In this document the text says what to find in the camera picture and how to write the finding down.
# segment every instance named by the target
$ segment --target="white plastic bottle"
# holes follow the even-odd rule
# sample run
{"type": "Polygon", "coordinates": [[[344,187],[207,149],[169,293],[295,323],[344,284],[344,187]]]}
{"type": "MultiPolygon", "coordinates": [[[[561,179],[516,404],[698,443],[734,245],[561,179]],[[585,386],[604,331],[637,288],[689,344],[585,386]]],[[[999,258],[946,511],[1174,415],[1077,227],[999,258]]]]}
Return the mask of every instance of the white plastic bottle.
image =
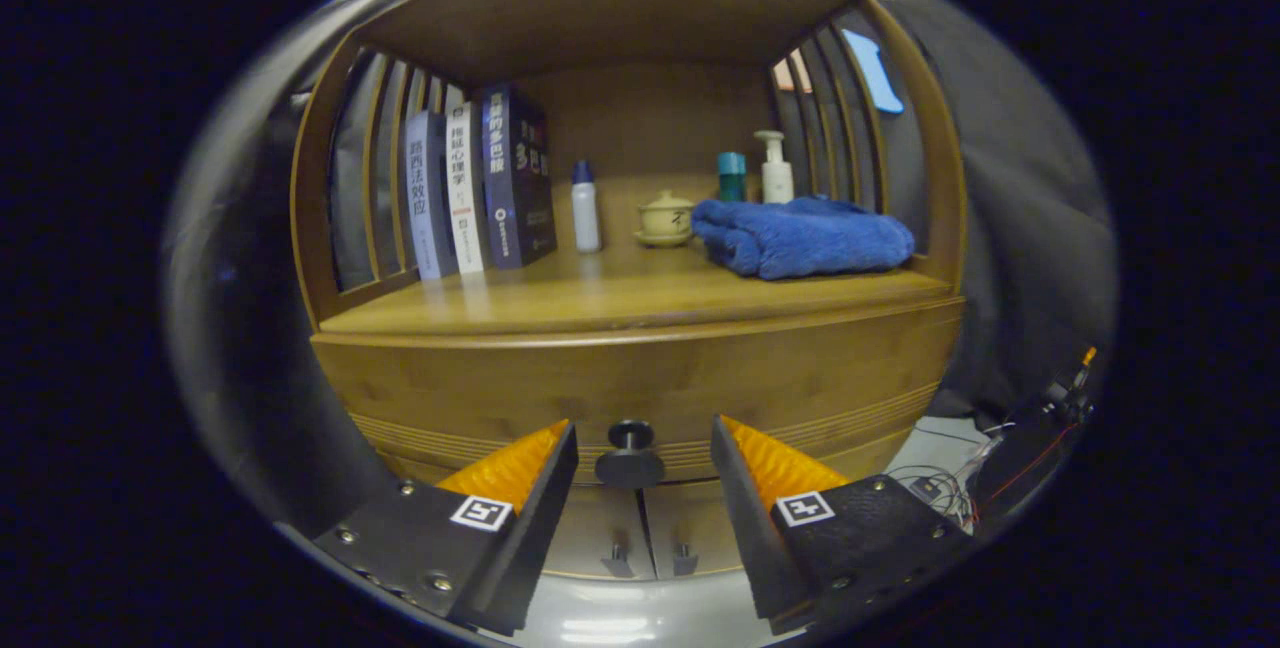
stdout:
{"type": "Polygon", "coordinates": [[[573,238],[577,252],[594,254],[600,250],[600,220],[595,215],[595,182],[591,166],[580,160],[573,164],[573,238]]]}
{"type": "Polygon", "coordinates": [[[791,177],[790,161],[782,160],[782,133],[777,131],[756,131],[755,137],[764,141],[764,165],[760,166],[764,183],[764,202],[790,202],[796,197],[795,179],[791,177]]]}

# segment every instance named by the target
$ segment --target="blue towel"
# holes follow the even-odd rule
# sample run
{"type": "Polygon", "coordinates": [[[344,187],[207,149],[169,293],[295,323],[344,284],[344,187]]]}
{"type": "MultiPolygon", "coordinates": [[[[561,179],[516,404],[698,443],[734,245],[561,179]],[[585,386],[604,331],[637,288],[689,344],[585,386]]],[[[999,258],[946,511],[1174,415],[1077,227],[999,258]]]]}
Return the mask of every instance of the blue towel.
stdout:
{"type": "Polygon", "coordinates": [[[703,201],[692,222],[713,261],[765,280],[888,270],[915,250],[911,232],[896,219],[820,197],[764,205],[703,201]]]}

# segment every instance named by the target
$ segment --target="cabinet door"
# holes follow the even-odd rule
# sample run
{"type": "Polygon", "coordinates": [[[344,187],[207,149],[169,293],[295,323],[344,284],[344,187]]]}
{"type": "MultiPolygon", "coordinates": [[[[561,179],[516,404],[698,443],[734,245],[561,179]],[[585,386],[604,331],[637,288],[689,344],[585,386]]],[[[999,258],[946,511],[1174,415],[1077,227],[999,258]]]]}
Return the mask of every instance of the cabinet door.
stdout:
{"type": "Polygon", "coordinates": [[[659,579],[682,578],[676,567],[681,544],[698,556],[690,575],[742,567],[719,480],[649,488],[644,503],[659,579]]]}
{"type": "Polygon", "coordinates": [[[608,580],[654,580],[653,561],[640,522],[634,490],[573,485],[564,499],[543,572],[608,580]],[[603,562],[613,546],[625,551],[626,572],[616,575],[603,562]]]}

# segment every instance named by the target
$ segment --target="blue book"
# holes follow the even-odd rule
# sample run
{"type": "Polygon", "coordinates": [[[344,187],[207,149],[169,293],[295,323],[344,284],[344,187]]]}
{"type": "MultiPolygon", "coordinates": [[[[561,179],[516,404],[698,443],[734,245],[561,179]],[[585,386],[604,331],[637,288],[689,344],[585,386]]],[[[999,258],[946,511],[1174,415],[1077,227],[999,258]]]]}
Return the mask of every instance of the blue book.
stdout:
{"type": "Polygon", "coordinates": [[[404,120],[404,186],[413,256],[422,280],[458,271],[448,214],[444,117],[421,111],[404,120]]]}
{"type": "Polygon", "coordinates": [[[499,269],[524,268],[556,250],[547,119],[508,83],[485,88],[477,102],[489,255],[499,269]]]}

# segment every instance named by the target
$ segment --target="book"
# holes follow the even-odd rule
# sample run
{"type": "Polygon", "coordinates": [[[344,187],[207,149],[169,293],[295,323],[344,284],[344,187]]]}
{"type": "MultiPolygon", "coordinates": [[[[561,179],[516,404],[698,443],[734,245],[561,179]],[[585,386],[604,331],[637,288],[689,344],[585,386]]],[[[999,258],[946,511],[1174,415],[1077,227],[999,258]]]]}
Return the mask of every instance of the book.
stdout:
{"type": "Polygon", "coordinates": [[[448,168],[444,163],[444,115],[421,111],[404,120],[404,186],[410,233],[422,280],[458,271],[449,219],[448,168]]]}
{"type": "Polygon", "coordinates": [[[458,273],[485,269],[488,225],[484,219],[484,165],[480,161],[480,110],[467,101],[449,109],[449,218],[458,273]]]}
{"type": "Polygon", "coordinates": [[[547,119],[503,83],[480,92],[489,254],[522,268],[556,250],[547,119]]]}

